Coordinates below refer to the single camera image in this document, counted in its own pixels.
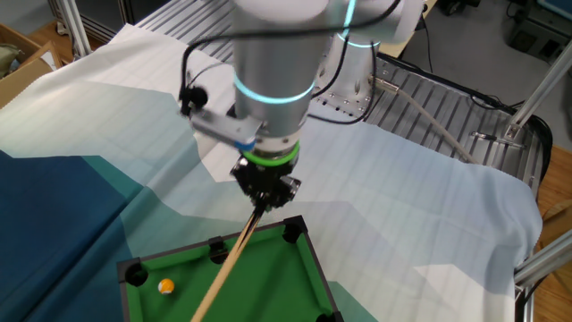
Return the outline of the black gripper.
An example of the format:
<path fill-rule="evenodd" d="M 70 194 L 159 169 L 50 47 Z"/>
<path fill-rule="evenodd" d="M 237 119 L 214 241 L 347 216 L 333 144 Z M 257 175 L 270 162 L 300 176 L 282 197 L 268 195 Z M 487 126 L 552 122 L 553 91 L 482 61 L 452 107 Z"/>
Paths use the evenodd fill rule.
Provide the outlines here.
<path fill-rule="evenodd" d="M 277 166 L 258 165 L 246 158 L 239 159 L 239 165 L 231 170 L 232 176 L 252 204 L 259 208 L 264 198 L 263 187 L 271 182 L 273 186 L 265 193 L 266 209 L 281 208 L 291 202 L 300 187 L 300 180 L 291 176 L 290 163 Z"/>

